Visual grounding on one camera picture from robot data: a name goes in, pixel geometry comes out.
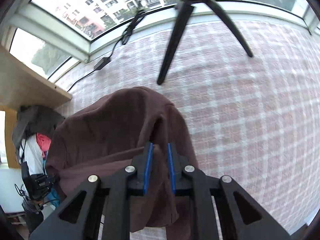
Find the triangular cutout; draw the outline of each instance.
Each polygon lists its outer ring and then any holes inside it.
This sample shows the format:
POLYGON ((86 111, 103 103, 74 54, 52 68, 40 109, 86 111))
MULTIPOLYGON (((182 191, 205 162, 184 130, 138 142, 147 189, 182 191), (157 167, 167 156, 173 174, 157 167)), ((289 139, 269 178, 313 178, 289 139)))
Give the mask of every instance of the triangular cutout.
POLYGON ((235 191, 233 195, 235 197, 243 223, 245 223, 245 225, 249 225, 255 221, 262 219, 261 214, 257 210, 255 210, 239 192, 235 191))
POLYGON ((81 207, 83 204, 83 201, 85 199, 85 195, 87 194, 87 192, 85 192, 84 190, 81 191, 79 193, 78 196, 76 196, 71 203, 65 207, 65 209, 61 212, 61 214, 59 215, 59 218, 70 222, 72 224, 77 223, 80 211, 81 211, 81 207))

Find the plaid tablecloth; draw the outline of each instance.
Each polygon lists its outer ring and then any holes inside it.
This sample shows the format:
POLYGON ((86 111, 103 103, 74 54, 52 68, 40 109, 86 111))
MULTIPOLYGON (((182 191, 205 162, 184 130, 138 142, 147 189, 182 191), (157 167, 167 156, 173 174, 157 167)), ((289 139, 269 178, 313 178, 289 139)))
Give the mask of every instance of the plaid tablecloth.
MULTIPOLYGON (((119 47, 112 62, 72 90, 65 115, 121 88, 147 86, 184 116, 200 168, 229 174, 287 230, 320 204, 320 39, 307 30, 236 21, 254 57, 221 22, 189 25, 162 86, 171 30, 119 47)), ((57 84, 68 88, 97 62, 57 84)), ((132 239, 164 239, 147 228, 132 239)))

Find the blue strip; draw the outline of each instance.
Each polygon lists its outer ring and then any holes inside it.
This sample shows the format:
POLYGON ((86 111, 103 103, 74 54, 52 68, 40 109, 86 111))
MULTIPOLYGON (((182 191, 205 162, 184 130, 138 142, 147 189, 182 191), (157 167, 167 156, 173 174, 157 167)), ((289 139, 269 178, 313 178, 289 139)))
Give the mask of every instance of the blue strip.
POLYGON ((170 182, 171 182, 171 190, 172 193, 176 194, 176 178, 174 173, 173 159, 172 159, 172 151, 171 145, 168 143, 168 165, 169 165, 169 173, 170 173, 170 182))
POLYGON ((151 172, 151 165, 152 165, 152 156, 153 156, 153 144, 149 144, 148 149, 148 158, 146 167, 144 169, 144 182, 143 182, 143 194, 145 195, 147 193, 148 187, 149 187, 149 178, 150 178, 150 172, 151 172))

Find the black tripod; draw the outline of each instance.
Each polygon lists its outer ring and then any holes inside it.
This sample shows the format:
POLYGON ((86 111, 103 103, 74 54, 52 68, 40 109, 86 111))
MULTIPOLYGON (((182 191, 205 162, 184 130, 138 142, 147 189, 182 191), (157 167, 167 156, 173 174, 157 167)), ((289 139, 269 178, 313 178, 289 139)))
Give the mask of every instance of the black tripod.
POLYGON ((249 57, 253 57, 253 54, 249 48, 249 45, 245 41, 244 37, 232 22, 231 18, 225 13, 223 8, 215 0, 181 0, 182 5, 180 7, 179 14, 174 25, 169 45, 162 62, 157 84, 161 85, 165 79, 165 76, 169 70, 171 61, 176 52, 184 29, 186 28, 187 22, 192 14, 194 7, 193 3, 205 3, 214 13, 224 22, 224 24, 231 30, 234 36, 238 39, 244 50, 247 52, 249 57))

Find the brown garment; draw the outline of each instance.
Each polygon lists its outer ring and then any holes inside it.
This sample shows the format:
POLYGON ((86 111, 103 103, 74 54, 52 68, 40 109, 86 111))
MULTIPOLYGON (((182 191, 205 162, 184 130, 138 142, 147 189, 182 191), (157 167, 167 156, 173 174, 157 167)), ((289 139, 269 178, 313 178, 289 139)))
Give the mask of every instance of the brown garment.
POLYGON ((191 203, 171 192, 167 143, 198 165, 183 117, 153 90, 122 89, 68 117, 52 138, 46 170, 59 174, 68 195, 92 174, 104 177, 129 165, 148 141, 155 144, 149 190, 145 197, 131 198, 130 231, 166 226, 167 239, 190 239, 191 203))

